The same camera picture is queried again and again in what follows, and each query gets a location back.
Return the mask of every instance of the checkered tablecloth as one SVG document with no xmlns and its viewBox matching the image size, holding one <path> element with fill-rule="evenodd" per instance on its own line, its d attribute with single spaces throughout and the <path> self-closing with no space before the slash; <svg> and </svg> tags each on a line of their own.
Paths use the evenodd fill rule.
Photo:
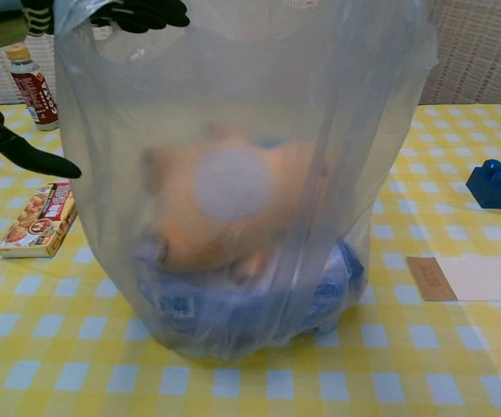
<svg viewBox="0 0 501 417">
<path fill-rule="evenodd" d="M 23 107 L 8 126 L 59 152 Z M 240 363 L 149 339 L 75 224 L 53 260 L 0 259 L 0 416 L 501 416 L 501 302 L 424 302 L 408 255 L 501 255 L 472 168 L 501 160 L 501 106 L 423 107 L 374 208 L 371 286 L 339 330 Z M 43 178 L 0 156 L 0 238 Z"/>
</svg>

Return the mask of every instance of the food box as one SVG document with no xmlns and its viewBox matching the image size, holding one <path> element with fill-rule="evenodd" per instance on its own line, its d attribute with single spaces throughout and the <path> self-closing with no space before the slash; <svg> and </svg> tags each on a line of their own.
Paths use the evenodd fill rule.
<svg viewBox="0 0 501 417">
<path fill-rule="evenodd" d="M 68 182 L 39 188 L 0 243 L 4 258 L 50 258 L 61 246 L 76 219 Z"/>
</svg>

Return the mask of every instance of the clear plastic bag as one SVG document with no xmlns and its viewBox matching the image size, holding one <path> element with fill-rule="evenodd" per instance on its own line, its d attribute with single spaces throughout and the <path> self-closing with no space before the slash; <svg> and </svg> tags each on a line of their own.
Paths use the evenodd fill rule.
<svg viewBox="0 0 501 417">
<path fill-rule="evenodd" d="M 419 0 L 194 0 L 95 36 L 56 1 L 65 155 L 89 245 L 164 345 L 238 359 L 328 332 L 436 63 Z"/>
</svg>

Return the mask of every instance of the white wicker wall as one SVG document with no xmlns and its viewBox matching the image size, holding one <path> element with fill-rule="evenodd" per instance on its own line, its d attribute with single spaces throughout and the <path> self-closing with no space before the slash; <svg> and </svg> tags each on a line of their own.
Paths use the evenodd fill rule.
<svg viewBox="0 0 501 417">
<path fill-rule="evenodd" d="M 428 0 L 438 23 L 439 61 L 422 103 L 501 103 L 501 0 Z M 55 93 L 53 40 L 27 44 Z M 0 103 L 18 103 L 9 61 L 0 51 Z"/>
</svg>

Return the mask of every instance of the plastic bottle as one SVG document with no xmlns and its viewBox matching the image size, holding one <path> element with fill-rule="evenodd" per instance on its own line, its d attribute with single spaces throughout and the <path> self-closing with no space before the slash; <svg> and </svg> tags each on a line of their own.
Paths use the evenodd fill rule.
<svg viewBox="0 0 501 417">
<path fill-rule="evenodd" d="M 10 59 L 10 73 L 15 80 L 34 124 L 40 130 L 59 127 L 56 102 L 49 91 L 45 76 L 32 61 L 26 45 L 18 44 L 6 50 Z"/>
</svg>

